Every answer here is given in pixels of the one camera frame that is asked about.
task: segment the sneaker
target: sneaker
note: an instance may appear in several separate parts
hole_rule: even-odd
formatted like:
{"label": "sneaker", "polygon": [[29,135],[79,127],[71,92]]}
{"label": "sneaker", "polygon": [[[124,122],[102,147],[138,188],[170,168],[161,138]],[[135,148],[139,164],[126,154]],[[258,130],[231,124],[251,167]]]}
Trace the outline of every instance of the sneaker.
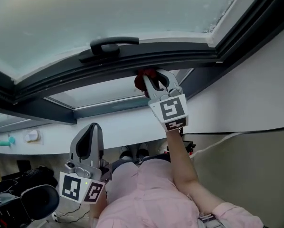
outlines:
{"label": "sneaker", "polygon": [[125,151],[131,151],[131,150],[129,149],[128,146],[122,146],[122,147],[120,148],[120,155],[122,155],[122,153],[125,152]]}
{"label": "sneaker", "polygon": [[145,143],[145,142],[141,143],[138,147],[138,150],[141,150],[141,149],[148,150],[147,143]]}
{"label": "sneaker", "polygon": [[158,149],[158,154],[169,153],[168,148],[169,148],[169,145],[167,144],[167,141],[164,141]]}
{"label": "sneaker", "polygon": [[143,159],[143,158],[146,158],[146,157],[149,157],[149,156],[150,156],[150,154],[148,152],[147,143],[145,143],[145,142],[141,143],[138,147],[136,158],[137,159]]}

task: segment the person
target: person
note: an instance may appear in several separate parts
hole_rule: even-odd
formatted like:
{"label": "person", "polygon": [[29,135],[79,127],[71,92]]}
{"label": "person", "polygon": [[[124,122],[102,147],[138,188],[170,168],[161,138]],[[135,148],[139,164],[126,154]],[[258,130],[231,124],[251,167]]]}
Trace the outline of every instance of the person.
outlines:
{"label": "person", "polygon": [[103,191],[90,205],[91,228],[264,227],[260,218],[199,183],[178,130],[166,137],[169,154],[148,157],[139,149],[135,161],[128,150],[121,154],[106,185],[108,198]]}

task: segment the black cable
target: black cable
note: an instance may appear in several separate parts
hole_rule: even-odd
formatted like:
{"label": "black cable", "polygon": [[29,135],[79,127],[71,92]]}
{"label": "black cable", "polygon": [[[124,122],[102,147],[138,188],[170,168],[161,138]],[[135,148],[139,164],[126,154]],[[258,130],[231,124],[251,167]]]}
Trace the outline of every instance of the black cable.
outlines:
{"label": "black cable", "polygon": [[180,136],[183,137],[183,135],[184,135],[184,134],[183,134],[183,127],[178,128],[178,130],[179,130]]}
{"label": "black cable", "polygon": [[78,218],[77,220],[73,220],[73,221],[70,221],[70,222],[59,222],[59,221],[56,221],[56,222],[61,223],[61,224],[75,223],[75,222],[79,221],[80,219],[82,219],[87,213],[89,213],[89,211],[87,211],[81,218]]}
{"label": "black cable", "polygon": [[220,132],[220,133],[184,133],[183,135],[229,135],[236,132]]}
{"label": "black cable", "polygon": [[79,206],[76,210],[74,210],[74,211],[70,211],[70,212],[67,212],[66,214],[61,215],[61,216],[57,216],[57,218],[63,217],[63,216],[65,216],[65,215],[67,215],[67,214],[74,213],[74,212],[76,212],[77,210],[79,210],[80,208],[81,208],[81,203],[80,203],[80,206]]}

